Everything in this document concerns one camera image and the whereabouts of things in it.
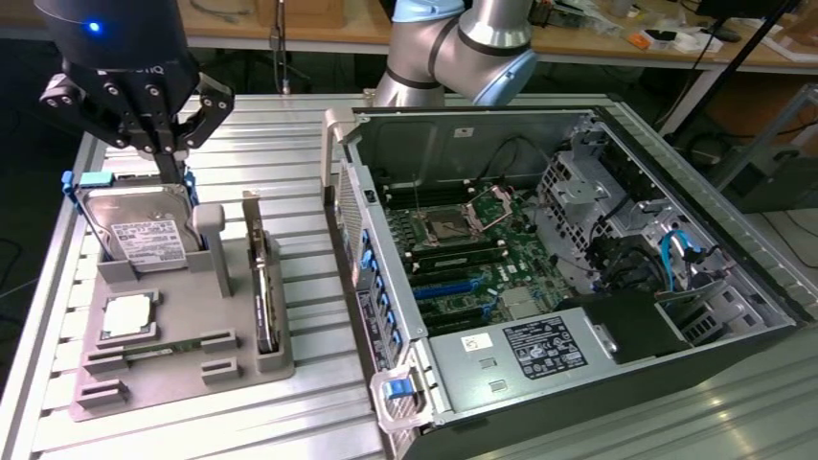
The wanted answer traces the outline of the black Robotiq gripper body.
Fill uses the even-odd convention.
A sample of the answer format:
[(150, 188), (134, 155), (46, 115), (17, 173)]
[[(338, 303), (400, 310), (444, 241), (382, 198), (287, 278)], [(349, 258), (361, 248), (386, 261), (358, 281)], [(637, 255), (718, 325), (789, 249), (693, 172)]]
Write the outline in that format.
[(175, 1), (38, 1), (38, 12), (62, 54), (62, 72), (91, 94), (105, 97), (103, 78), (117, 82), (138, 104), (137, 92), (159, 86), (177, 116), (198, 83)]

